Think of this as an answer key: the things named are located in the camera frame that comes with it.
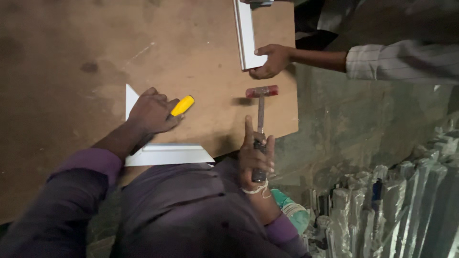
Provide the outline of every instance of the white frame corner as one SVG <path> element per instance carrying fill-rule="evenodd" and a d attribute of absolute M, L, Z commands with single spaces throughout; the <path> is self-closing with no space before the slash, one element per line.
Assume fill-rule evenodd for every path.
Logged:
<path fill-rule="evenodd" d="M 126 84 L 126 120 L 139 94 Z M 204 148 L 195 143 L 149 143 L 125 161 L 126 167 L 215 162 Z"/>
<path fill-rule="evenodd" d="M 255 37 L 253 34 L 252 9 L 250 4 L 233 0 L 236 18 L 236 32 L 239 44 L 239 55 L 242 70 L 263 66 L 268 60 L 267 55 L 256 56 Z"/>

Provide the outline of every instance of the person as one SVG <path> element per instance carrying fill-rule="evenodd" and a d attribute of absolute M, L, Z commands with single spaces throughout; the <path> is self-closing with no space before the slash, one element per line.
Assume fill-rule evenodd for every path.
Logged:
<path fill-rule="evenodd" d="M 85 257 L 88 222 L 114 186 L 123 160 L 146 135 L 167 132 L 179 100 L 155 88 L 143 93 L 129 119 L 91 148 L 71 155 L 50 176 L 0 242 L 0 257 Z M 308 257 L 298 231 L 255 168 L 274 171 L 274 137 L 246 117 L 239 161 L 154 166 L 122 189 L 122 215 L 112 257 Z"/>
<path fill-rule="evenodd" d="M 298 62 L 346 73 L 349 79 L 459 84 L 458 3 L 308 0 L 305 5 L 318 7 L 320 11 L 307 8 L 311 17 L 298 17 L 301 14 L 295 11 L 297 36 L 309 35 L 303 39 L 313 42 L 308 38 L 316 37 L 314 33 L 331 40 L 335 37 L 329 35 L 337 34 L 335 42 L 329 45 L 328 51 L 307 49 L 307 44 L 300 44 L 306 49 L 274 44 L 261 47 L 255 54 L 268 55 L 268 61 L 250 71 L 253 78 L 272 78 L 289 63 Z M 306 24 L 315 27 L 307 28 Z"/>

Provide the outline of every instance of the white string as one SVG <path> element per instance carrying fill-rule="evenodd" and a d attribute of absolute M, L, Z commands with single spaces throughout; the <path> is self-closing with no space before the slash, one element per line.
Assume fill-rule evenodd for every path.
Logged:
<path fill-rule="evenodd" d="M 299 211 L 307 211 L 307 209 L 305 207 L 303 207 L 301 204 L 298 204 L 298 203 L 295 203 L 295 202 L 291 202 L 287 205 L 285 205 L 283 208 L 282 208 L 282 212 L 289 218 L 291 216 L 293 216 L 294 213 L 296 212 L 299 212 Z"/>
<path fill-rule="evenodd" d="M 261 193 L 261 196 L 263 196 L 263 199 L 268 199 L 271 197 L 271 191 L 269 191 L 268 196 L 266 197 L 264 196 L 264 193 L 266 192 L 266 190 L 268 190 L 268 179 L 265 180 L 264 185 L 257 186 L 257 188 L 253 191 L 247 191 L 244 188 L 242 188 L 242 191 L 246 194 L 256 194 L 256 193 L 259 193 L 261 190 L 263 190 L 263 192 Z"/>

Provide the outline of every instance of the red hammer head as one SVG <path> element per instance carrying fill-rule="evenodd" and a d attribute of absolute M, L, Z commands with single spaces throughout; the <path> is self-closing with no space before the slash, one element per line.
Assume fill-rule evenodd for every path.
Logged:
<path fill-rule="evenodd" d="M 279 93 L 277 85 L 251 88 L 246 90 L 246 98 L 259 98 L 261 96 L 276 96 Z"/>

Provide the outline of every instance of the shirt sleeve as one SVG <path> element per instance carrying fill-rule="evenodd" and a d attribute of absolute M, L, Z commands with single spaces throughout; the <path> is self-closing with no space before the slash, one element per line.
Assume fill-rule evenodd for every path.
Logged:
<path fill-rule="evenodd" d="M 403 40 L 355 46 L 347 54 L 346 70 L 350 79 L 459 84 L 459 45 Z"/>
<path fill-rule="evenodd" d="M 0 242 L 1 257 L 85 257 L 86 228 L 121 160 L 103 149 L 69 157 Z"/>
<path fill-rule="evenodd" d="M 297 229 L 285 214 L 282 213 L 277 219 L 265 226 L 265 231 L 269 241 L 290 256 L 309 257 Z"/>

